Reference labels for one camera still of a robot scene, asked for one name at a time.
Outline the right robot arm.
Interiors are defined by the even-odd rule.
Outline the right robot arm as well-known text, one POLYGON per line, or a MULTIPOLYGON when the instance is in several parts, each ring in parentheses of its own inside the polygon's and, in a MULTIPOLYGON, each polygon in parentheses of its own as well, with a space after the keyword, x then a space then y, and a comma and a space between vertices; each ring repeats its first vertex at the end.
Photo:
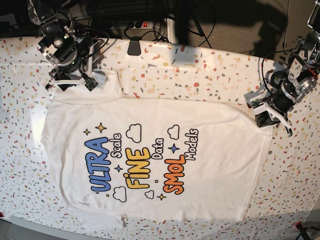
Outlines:
POLYGON ((76 21, 63 0, 29 0, 30 21, 43 34, 39 51, 53 66, 45 89, 85 86, 89 91, 101 88, 107 77, 94 71, 96 58, 108 43, 108 33, 76 21))

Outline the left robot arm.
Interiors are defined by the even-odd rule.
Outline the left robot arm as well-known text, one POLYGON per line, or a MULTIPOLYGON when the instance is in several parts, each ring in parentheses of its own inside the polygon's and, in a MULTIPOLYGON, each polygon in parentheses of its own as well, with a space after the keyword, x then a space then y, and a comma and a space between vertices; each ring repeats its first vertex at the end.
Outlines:
POLYGON ((282 124, 291 136, 292 124, 288 113, 297 103, 312 92, 320 78, 320 2, 315 6, 307 25, 311 32, 306 38, 297 37, 295 48, 283 50, 287 53, 283 69, 262 78, 264 91, 250 103, 255 122, 259 128, 282 124))

